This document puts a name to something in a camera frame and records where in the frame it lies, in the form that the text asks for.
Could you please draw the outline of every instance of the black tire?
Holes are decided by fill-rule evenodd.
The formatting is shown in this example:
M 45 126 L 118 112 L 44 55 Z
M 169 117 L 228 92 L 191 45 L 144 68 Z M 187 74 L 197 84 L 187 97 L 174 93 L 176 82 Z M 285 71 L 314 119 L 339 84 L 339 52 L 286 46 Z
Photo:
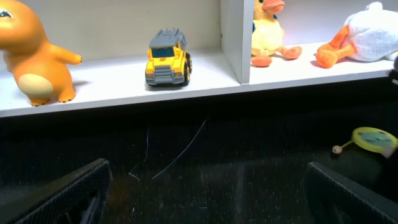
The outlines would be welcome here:
M 192 73 L 192 57 L 189 53 L 187 53 L 187 63 L 189 67 L 189 73 Z
M 189 79 L 190 79 L 190 72 L 187 66 L 187 63 L 184 65 L 184 82 L 181 83 L 181 86 L 187 86 L 189 84 Z

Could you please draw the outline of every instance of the toy truck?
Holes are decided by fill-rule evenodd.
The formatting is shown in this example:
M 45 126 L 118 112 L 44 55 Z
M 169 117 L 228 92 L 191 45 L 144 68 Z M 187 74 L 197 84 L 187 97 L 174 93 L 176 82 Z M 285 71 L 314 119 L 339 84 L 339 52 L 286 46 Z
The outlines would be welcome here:
M 192 72 L 187 40 L 179 29 L 160 30 L 149 44 L 145 80 L 150 86 L 186 86 Z

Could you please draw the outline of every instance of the orange beak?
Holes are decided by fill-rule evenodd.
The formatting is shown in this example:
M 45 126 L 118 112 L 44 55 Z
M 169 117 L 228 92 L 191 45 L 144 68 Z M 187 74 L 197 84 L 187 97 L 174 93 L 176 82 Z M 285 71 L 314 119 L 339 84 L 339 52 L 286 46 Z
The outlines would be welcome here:
M 285 6 L 285 2 L 282 0 L 264 0 L 264 4 L 261 9 L 268 14 L 278 14 Z

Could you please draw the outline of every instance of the orange plush leg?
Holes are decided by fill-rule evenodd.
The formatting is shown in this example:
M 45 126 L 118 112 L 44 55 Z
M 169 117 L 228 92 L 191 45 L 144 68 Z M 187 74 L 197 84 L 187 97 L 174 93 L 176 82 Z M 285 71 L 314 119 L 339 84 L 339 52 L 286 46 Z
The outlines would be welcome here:
M 61 103 L 66 103 L 68 101 L 73 100 L 75 97 L 75 91 L 73 90 L 73 86 L 70 85 L 62 90 L 62 92 L 58 96 L 58 101 Z
M 330 43 L 323 44 L 318 51 L 320 50 L 331 50 L 331 51 L 336 51 L 340 49 L 341 43 L 344 41 L 344 38 L 349 34 L 349 28 L 348 25 L 344 26 L 341 28 L 341 30 L 335 35 L 333 40 L 331 40 Z
M 356 49 L 353 44 L 350 44 L 337 51 L 320 50 L 317 53 L 317 62 L 323 68 L 331 68 L 335 65 L 337 60 L 353 55 L 355 53 Z
M 292 47 L 291 49 L 288 49 L 286 47 L 279 47 L 278 52 L 281 53 L 285 58 L 293 60 L 298 59 L 298 57 L 303 52 L 303 49 L 301 47 Z
M 48 103 L 50 101 L 50 98 L 36 98 L 36 97 L 30 97 L 30 103 L 32 106 L 40 106 Z
M 272 63 L 272 58 L 268 54 L 268 50 L 260 50 L 260 54 L 254 56 L 251 59 L 251 63 L 258 67 L 268 67 Z

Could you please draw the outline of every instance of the white shelf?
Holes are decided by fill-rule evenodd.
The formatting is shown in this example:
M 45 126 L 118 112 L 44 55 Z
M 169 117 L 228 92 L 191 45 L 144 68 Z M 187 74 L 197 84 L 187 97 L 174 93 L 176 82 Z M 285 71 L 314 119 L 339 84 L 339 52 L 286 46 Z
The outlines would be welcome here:
M 286 61 L 282 57 L 272 57 L 267 68 L 250 68 L 250 84 L 254 89 L 266 90 L 293 86 L 316 85 L 322 83 L 345 82 L 368 78 L 386 77 L 394 62 L 380 60 L 364 63 L 343 59 L 334 67 L 325 69 L 318 66 L 315 53 L 324 43 L 303 44 L 303 54 L 297 60 Z
M 32 107 L 10 73 L 0 73 L 0 117 L 79 110 L 231 93 L 240 84 L 218 49 L 190 51 L 193 70 L 186 87 L 149 87 L 146 56 L 94 60 L 70 67 L 76 98 Z

